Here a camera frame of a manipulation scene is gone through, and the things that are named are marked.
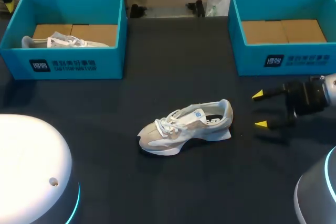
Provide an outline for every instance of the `shoe box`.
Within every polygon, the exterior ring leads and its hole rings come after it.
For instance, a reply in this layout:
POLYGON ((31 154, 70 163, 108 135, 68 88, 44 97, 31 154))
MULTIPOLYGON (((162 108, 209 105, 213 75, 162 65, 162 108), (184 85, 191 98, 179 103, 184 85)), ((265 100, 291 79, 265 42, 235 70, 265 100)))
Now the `shoe box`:
POLYGON ((126 42, 124 0, 20 0, 0 53, 16 80, 121 79, 126 42), (56 31, 109 47, 21 48, 56 31))
POLYGON ((336 69, 336 0, 231 0, 228 28, 240 76, 336 69))

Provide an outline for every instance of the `black table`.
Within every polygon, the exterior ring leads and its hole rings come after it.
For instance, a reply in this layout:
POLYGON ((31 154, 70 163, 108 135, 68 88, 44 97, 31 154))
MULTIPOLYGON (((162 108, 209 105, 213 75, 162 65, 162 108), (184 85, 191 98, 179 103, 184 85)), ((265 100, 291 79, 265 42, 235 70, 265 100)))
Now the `black table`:
POLYGON ((130 20, 123 80, 13 82, 1 62, 2 113, 45 120, 68 142, 82 223, 298 223, 296 182, 336 145, 336 110, 281 133, 255 128, 284 103, 251 96, 292 77, 238 77, 226 21, 130 20), (196 140, 172 157, 139 152, 148 123, 223 98, 235 114, 230 140, 196 140))

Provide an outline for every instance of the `shoe heel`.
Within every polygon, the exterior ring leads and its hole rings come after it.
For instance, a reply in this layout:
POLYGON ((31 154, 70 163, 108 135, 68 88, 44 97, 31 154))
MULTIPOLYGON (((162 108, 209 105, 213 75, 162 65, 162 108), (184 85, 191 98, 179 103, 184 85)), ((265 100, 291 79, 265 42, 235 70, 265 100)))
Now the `shoe heel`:
POLYGON ((210 133, 202 137, 202 139, 207 140, 209 142, 220 141, 220 140, 225 140, 229 138, 231 138, 229 129, 226 129, 220 132, 210 133))

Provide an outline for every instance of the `plastic bag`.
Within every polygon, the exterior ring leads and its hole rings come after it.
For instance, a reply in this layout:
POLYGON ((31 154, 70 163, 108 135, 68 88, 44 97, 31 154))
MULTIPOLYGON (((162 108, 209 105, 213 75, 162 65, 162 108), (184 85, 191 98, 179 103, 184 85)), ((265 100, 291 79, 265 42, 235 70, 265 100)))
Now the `plastic bag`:
POLYGON ((207 0, 206 17, 227 16, 230 0, 207 0))

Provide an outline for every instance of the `white shoe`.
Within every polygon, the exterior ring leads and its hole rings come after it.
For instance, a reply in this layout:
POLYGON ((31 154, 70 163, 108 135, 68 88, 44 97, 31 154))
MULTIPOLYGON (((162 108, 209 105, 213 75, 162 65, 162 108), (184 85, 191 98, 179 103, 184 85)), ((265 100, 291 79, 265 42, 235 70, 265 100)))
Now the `white shoe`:
POLYGON ((220 141, 231 137, 229 127, 233 110, 227 100, 193 104, 156 119, 138 134, 141 148, 147 152, 170 156, 180 152, 192 138, 220 141))
POLYGON ((93 41, 66 36, 58 32, 47 39, 32 39, 28 36, 22 39, 22 48, 51 48, 51 47, 108 47, 108 45, 93 41))

